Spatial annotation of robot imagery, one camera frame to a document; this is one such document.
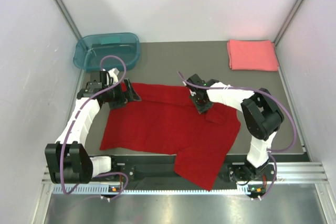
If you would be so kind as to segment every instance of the purple cable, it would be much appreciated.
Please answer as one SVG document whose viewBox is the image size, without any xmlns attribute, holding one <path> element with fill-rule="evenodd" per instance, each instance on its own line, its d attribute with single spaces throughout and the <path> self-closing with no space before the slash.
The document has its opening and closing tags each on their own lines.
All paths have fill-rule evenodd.
<svg viewBox="0 0 336 224">
<path fill-rule="evenodd" d="M 186 84 L 188 84 L 189 86 L 191 87 L 195 87 L 195 88 L 198 88 L 198 89 L 223 89 L 223 87 L 206 87 L 206 86 L 199 86 L 199 85 L 195 85 L 195 84 L 192 84 L 190 82 L 188 82 L 184 77 L 183 75 L 181 74 L 181 72 L 177 72 L 178 75 L 180 76 L 180 78 L 182 79 L 182 81 L 184 81 Z M 258 89 L 253 89 L 253 88 L 245 88 L 245 87 L 228 87 L 228 89 L 236 89 L 236 90 L 248 90 L 248 91 L 253 91 L 255 93 L 259 93 L 259 94 L 262 94 L 270 99 L 272 99 L 283 111 L 284 113 L 286 114 L 286 116 L 288 117 L 291 125 L 292 125 L 292 128 L 293 128 L 293 140 L 292 142 L 290 143 L 290 145 L 286 148 L 283 148 L 283 149 L 280 149 L 280 150 L 273 150 L 273 149 L 269 149 L 269 151 L 271 152 L 275 152 L 275 153 L 281 153 L 281 152 L 286 152 L 288 151 L 289 149 L 291 149 L 295 143 L 296 143 L 296 140 L 297 140 L 297 129 L 296 129 L 296 126 L 295 126 L 295 122 L 294 122 L 294 119 L 292 118 L 292 116 L 290 115 L 290 113 L 288 112 L 288 110 L 285 108 L 285 106 L 283 106 L 281 104 L 281 102 L 276 99 L 275 97 L 273 97 L 272 95 L 270 95 L 269 93 L 266 93 L 266 92 L 263 92 L 261 90 L 258 90 Z"/>
<path fill-rule="evenodd" d="M 260 197 L 260 199 L 264 199 L 264 198 L 266 197 L 266 195 L 269 194 L 269 192 L 271 191 L 271 189 L 272 189 L 272 187 L 273 187 L 273 185 L 274 185 L 274 182 L 275 182 L 276 179 L 277 179 L 277 173 L 278 173 L 277 162 L 276 162 L 276 160 L 275 160 L 275 158 L 273 157 L 272 154 L 268 153 L 268 156 L 269 156 L 270 159 L 273 160 L 273 162 L 274 162 L 274 176 L 273 176 L 272 182 L 271 182 L 271 184 L 269 185 L 267 191 L 264 193 L 264 195 L 262 195 L 262 196 Z"/>
<path fill-rule="evenodd" d="M 100 68 L 102 69 L 102 64 L 104 62 L 104 60 L 108 59 L 108 58 L 114 58 L 114 59 L 117 59 L 121 62 L 122 66 L 124 67 L 124 73 L 122 74 L 122 77 L 120 78 L 120 80 L 118 82 L 116 82 L 115 84 L 113 84 L 112 86 L 106 88 L 106 89 L 103 89 L 97 93 L 95 93 L 94 95 L 92 95 L 88 100 L 86 100 L 83 105 L 80 107 L 80 109 L 77 111 L 77 114 L 75 116 L 75 120 L 72 121 L 69 129 L 68 129 L 68 132 L 65 136 L 65 139 L 64 139 L 64 142 L 63 142 L 63 145 L 62 145 L 62 148 L 61 148 L 61 158 L 60 158 L 60 164 L 59 164 L 59 171 L 60 171 L 60 180 L 61 180 L 61 187 L 62 187 L 62 192 L 65 194 L 65 195 L 70 195 L 75 189 L 76 187 L 78 186 L 75 185 L 69 192 L 66 191 L 66 188 L 65 188 L 65 184 L 64 184 L 64 153 L 65 153 L 65 147 L 66 147 L 66 144 L 67 144 L 67 141 L 68 141 L 68 138 L 69 138 L 69 135 L 71 133 L 71 130 L 75 124 L 75 121 L 77 119 L 77 117 L 79 116 L 81 110 L 84 108 L 84 106 L 90 101 L 92 100 L 93 98 L 97 97 L 98 95 L 110 90 L 110 89 L 113 89 L 114 87 L 116 87 L 118 84 L 120 84 L 122 82 L 122 80 L 125 78 L 125 75 L 126 75 L 126 65 L 125 63 L 123 62 L 122 59 L 120 59 L 118 56 L 114 56 L 114 55 L 108 55 L 108 56 L 105 56 L 104 58 L 101 59 L 100 61 Z"/>
<path fill-rule="evenodd" d="M 113 198 L 110 198 L 111 200 L 114 200 L 116 198 L 118 198 L 122 193 L 123 191 L 125 190 L 125 188 L 127 187 L 127 184 L 128 184 L 128 177 L 125 173 L 120 173 L 120 172 L 115 172 L 115 173 L 104 173 L 104 174 L 99 174 L 97 175 L 95 178 L 99 178 L 99 177 L 106 177 L 106 176 L 111 176 L 111 175 L 122 175 L 126 178 L 126 181 L 125 181 L 125 184 L 123 185 L 123 187 L 120 189 L 120 191 L 118 192 L 118 194 L 116 194 Z M 82 204 L 84 201 L 88 200 L 88 199 L 94 199 L 94 198 L 100 198 L 101 196 L 98 196 L 98 195 L 92 195 L 92 196 L 89 196 L 89 197 L 86 197 L 82 200 L 80 200 L 79 202 L 73 204 L 67 211 L 65 211 L 63 214 L 61 215 L 57 215 L 55 213 L 55 204 L 53 205 L 53 214 L 55 216 L 56 219 L 60 219 L 62 218 L 64 215 L 66 215 L 68 212 L 70 212 L 71 210 L 73 210 L 75 207 L 79 206 L 80 204 Z"/>
</svg>

